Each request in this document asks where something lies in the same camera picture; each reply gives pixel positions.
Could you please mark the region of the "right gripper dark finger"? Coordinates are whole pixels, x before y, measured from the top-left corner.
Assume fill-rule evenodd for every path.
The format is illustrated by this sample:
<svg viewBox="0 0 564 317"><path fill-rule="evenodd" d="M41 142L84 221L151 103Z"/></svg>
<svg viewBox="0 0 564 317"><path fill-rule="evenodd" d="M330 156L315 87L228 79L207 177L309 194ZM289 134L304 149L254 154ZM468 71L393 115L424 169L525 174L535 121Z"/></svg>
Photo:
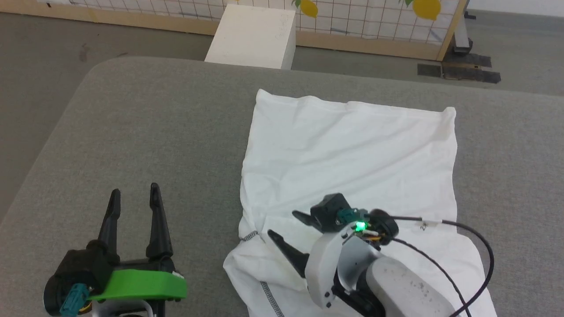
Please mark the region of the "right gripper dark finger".
<svg viewBox="0 0 564 317"><path fill-rule="evenodd" d="M305 225L315 227L315 218L313 218L309 214L303 213L302 211L294 210L292 211L292 216L294 216L294 218L298 219L300 222L302 222Z"/></svg>
<svg viewBox="0 0 564 317"><path fill-rule="evenodd" d="M276 247L278 247L278 250L281 251L282 255L286 257L292 267L296 270L298 275L300 275L302 279L305 279L305 268L308 263L309 254L302 253L292 245L288 244L282 235L272 229L269 229L267 234L270 239L272 239Z"/></svg>

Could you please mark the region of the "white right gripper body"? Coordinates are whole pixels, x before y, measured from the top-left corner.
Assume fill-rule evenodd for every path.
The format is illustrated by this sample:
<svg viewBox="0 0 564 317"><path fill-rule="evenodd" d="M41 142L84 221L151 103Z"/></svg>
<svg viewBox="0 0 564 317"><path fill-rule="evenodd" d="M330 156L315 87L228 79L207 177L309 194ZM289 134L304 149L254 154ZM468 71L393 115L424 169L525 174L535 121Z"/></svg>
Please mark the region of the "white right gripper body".
<svg viewBox="0 0 564 317"><path fill-rule="evenodd" d="M308 292L322 308L340 299L353 309L396 309L383 272L395 263L380 250L399 233L397 223L382 210L354 211L355 221L314 243L305 268Z"/></svg>

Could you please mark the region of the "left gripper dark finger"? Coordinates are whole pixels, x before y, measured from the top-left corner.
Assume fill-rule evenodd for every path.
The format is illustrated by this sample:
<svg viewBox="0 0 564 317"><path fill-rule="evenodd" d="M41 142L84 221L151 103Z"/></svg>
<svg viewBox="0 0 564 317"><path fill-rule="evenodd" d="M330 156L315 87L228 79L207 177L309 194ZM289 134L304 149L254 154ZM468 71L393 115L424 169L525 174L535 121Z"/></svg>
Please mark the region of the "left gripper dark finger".
<svg viewBox="0 0 564 317"><path fill-rule="evenodd" d="M174 254L167 216L163 206L161 190L157 183L151 183L149 206L152 210L152 223L146 257L151 260L171 257Z"/></svg>
<svg viewBox="0 0 564 317"><path fill-rule="evenodd" d="M99 241L105 244L105 254L111 265L118 265L120 263L120 257L117 254L117 222L120 213L121 191L113 189L97 237Z"/></svg>

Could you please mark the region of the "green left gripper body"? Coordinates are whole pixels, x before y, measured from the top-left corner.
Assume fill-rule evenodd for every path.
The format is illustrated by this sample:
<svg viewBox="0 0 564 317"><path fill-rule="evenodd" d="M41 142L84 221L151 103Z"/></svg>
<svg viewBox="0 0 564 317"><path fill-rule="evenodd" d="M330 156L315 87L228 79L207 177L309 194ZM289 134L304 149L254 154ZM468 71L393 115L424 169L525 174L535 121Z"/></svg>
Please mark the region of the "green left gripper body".
<svg viewBox="0 0 564 317"><path fill-rule="evenodd" d="M91 317L166 317L167 303L182 301L187 293L185 277L171 258L126 261L105 290L91 296Z"/></svg>

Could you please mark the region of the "white long-sleeve shirt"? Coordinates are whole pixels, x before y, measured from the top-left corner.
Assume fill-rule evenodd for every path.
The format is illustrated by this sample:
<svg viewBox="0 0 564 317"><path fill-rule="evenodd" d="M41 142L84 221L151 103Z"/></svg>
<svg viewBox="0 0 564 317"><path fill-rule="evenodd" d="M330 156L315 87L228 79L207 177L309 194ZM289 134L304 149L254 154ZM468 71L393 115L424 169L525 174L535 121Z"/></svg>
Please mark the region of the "white long-sleeve shirt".
<svg viewBox="0 0 564 317"><path fill-rule="evenodd" d="M486 274L477 247L442 220L457 220L453 169L456 110L438 111L314 96L256 93L242 162L241 239L223 267L249 317L360 317L343 302L320 308L267 231L301 252L321 234L292 216L332 193L351 207L381 209L399 221L399 239L383 254L401 261L455 309L471 301Z"/></svg>

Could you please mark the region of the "grey fabric sofa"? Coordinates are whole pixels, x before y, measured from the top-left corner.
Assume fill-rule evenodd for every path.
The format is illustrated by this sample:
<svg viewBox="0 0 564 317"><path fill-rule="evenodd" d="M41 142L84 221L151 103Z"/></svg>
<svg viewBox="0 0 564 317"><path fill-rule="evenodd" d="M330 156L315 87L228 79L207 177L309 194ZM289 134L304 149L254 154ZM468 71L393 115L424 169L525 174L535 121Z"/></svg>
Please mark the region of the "grey fabric sofa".
<svg viewBox="0 0 564 317"><path fill-rule="evenodd" d="M118 253L141 258L160 185L189 297L167 317L248 317L224 269L238 244L255 96L456 109L459 220L488 239L499 317L564 317L564 98L380 78L119 58L85 76L0 225L0 317L49 317L46 281L98 235L121 189Z"/></svg>

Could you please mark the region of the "white rectangular box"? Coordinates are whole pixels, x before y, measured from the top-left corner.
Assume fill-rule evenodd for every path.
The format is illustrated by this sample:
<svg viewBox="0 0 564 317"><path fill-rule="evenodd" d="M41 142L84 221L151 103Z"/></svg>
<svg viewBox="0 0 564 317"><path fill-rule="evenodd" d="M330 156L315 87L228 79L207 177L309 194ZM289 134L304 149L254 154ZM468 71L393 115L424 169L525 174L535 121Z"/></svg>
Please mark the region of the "white rectangular box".
<svg viewBox="0 0 564 317"><path fill-rule="evenodd" d="M205 62L290 70L295 20L291 10L228 4Z"/></svg>

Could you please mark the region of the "small dark floor plate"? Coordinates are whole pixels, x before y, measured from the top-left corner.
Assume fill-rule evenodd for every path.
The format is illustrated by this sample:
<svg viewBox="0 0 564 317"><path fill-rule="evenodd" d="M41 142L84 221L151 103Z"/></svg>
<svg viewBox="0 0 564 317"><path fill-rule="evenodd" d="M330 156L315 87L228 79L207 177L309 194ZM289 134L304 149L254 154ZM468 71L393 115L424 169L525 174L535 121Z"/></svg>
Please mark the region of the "small dark floor plate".
<svg viewBox="0 0 564 317"><path fill-rule="evenodd" d="M417 75L426 77L443 77L442 66L432 64L417 64Z"/></svg>

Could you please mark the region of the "large dark floor plate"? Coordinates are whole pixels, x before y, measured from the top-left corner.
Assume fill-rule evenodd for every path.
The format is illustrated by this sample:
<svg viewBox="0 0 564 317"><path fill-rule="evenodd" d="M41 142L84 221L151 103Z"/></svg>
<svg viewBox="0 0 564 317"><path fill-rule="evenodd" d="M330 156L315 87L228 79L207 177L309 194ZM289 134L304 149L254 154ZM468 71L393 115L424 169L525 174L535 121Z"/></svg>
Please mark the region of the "large dark floor plate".
<svg viewBox="0 0 564 317"><path fill-rule="evenodd" d="M441 62L443 78L498 84L501 74L491 71L491 57L478 54L447 55Z"/></svg>

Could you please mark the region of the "grey metal partition foot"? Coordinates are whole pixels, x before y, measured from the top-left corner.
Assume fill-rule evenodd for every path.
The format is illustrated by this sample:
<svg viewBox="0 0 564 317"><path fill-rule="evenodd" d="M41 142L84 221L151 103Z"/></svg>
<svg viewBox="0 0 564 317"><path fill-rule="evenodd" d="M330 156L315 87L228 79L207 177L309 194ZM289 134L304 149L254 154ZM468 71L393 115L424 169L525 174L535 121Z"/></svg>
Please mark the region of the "grey metal partition foot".
<svg viewBox="0 0 564 317"><path fill-rule="evenodd" d="M465 11L463 17L458 22L453 36L453 53L455 55L464 56L471 52L473 41L468 36L466 20L475 18L476 17L470 15L468 11Z"/></svg>

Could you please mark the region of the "lemon-print grid partition wooden frame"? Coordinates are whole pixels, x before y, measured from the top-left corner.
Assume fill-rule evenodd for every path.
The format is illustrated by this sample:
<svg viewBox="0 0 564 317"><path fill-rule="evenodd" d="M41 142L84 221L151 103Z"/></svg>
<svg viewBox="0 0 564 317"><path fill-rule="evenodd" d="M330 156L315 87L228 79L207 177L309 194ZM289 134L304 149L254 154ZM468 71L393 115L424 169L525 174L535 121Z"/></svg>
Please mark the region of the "lemon-print grid partition wooden frame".
<svg viewBox="0 0 564 317"><path fill-rule="evenodd" d="M214 35L228 4L291 10L296 44L431 61L469 0L0 0L0 12Z"/></svg>

